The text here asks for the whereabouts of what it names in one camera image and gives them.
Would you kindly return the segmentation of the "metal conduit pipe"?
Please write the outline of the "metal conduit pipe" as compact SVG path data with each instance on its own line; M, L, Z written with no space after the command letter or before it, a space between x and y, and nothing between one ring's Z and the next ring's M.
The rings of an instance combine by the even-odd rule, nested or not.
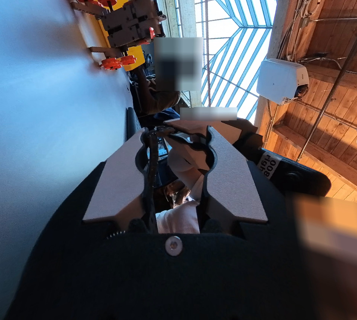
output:
M312 128L311 128L311 130L310 130L310 132L308 134L307 139L306 139L303 147L301 148L301 151L300 151L300 153L299 153L299 155L298 155L298 157L296 159L296 162L299 162L300 159L302 158L307 145L309 144L309 142L310 142L311 138L313 137L317 127L319 126L319 123L320 123L320 121L321 121L321 119L322 119L322 117L324 115L324 112L328 108L328 106L329 106L329 104L331 102L331 99L332 99L333 95L335 94L335 92L337 90L337 87L340 85L340 82L341 82L342 78L344 77L344 75L345 75L345 73L347 71L348 65L353 60L356 52L357 52L357 41L355 40L355 42L354 42L354 44L353 44L353 46L352 46L347 58L346 58L345 63L343 65L343 67L341 68L341 70L340 70L340 72L339 72L339 74L338 74L338 76L337 76L337 78L336 78L336 80L335 80L335 82L334 82L334 84L332 86L332 89L330 90L330 92L329 92L329 94L328 94L328 96L327 96L327 98L326 98L326 100L324 102L324 105L323 105L322 109L319 112L318 117L316 118L315 123L312 126Z

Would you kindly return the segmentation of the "grey orange toy robot chassis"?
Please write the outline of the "grey orange toy robot chassis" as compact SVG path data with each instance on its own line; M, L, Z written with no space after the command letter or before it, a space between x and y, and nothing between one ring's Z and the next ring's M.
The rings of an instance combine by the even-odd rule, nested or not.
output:
M114 10L118 0L76 0L74 10L94 16L108 33L109 47L90 47L92 53L105 55L100 68L130 71L145 63L142 45L155 37L165 37L162 21L167 17L159 10L157 0L128 0Z

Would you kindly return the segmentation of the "person's right forearm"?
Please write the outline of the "person's right forearm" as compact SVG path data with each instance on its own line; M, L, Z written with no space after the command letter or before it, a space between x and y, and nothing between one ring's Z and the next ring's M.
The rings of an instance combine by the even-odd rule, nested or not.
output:
M167 162L173 173L190 190L190 197L199 202L201 200L204 175L174 149L170 150Z

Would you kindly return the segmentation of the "dark blue bag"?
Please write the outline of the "dark blue bag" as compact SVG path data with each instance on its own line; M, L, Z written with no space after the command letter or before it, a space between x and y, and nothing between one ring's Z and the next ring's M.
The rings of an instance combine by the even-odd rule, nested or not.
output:
M179 119L180 115L173 108L167 108L161 112L154 114L154 118L161 121L167 121Z

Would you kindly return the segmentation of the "thin red rod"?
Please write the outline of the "thin red rod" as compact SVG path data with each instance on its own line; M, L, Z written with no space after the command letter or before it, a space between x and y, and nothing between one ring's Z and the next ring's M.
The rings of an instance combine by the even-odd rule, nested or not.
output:
M209 57L208 0L205 0L205 32L206 32L208 107L211 107L211 77L210 77L211 71L210 71L210 57Z

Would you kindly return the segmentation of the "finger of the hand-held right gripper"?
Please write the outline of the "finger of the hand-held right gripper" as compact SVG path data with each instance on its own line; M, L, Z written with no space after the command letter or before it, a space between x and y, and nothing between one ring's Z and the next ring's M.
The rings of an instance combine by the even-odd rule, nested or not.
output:
M186 134L199 134L207 136L207 126L212 126L219 132L230 144L234 144L241 135L241 130L228 125L222 121L192 121L173 119L164 122L165 125L180 130Z
M206 162L207 155L203 149L203 144L193 143L189 139L175 134L167 135L167 143L196 169L205 171L210 169Z

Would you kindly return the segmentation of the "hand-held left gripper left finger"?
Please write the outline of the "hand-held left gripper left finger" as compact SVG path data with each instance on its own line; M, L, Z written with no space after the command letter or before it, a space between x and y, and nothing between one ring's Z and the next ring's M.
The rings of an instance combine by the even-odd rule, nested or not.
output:
M147 133L141 128L107 159L83 216L85 223L113 221L119 229L128 229L131 220L145 215Z

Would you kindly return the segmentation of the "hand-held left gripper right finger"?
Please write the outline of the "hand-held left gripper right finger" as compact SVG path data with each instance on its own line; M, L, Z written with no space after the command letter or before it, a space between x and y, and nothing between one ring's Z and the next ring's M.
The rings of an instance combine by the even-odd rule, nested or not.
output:
M208 147L214 163L206 174L207 215L232 227L235 221L266 224L268 218L246 158L218 131L208 126Z

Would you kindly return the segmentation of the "grey desk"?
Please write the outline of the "grey desk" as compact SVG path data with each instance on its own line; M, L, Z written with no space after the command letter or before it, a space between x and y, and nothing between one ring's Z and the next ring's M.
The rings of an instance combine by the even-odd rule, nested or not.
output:
M125 140L126 74L69 1L1 0L1 319L53 213Z

